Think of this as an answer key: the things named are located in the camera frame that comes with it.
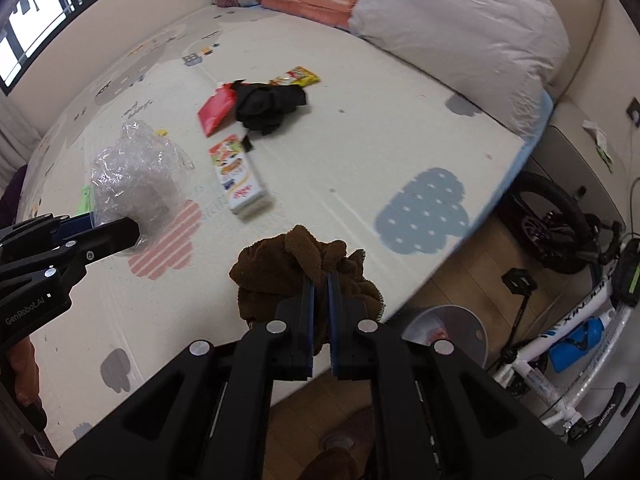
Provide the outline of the person's left hand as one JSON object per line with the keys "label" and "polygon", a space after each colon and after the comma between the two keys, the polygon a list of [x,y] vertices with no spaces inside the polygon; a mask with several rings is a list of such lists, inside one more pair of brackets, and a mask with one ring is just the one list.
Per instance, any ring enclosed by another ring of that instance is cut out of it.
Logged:
{"label": "person's left hand", "polygon": [[16,402],[35,430],[43,431],[47,426],[47,414],[39,397],[39,367],[30,339],[25,338],[12,347],[8,359],[14,374]]}

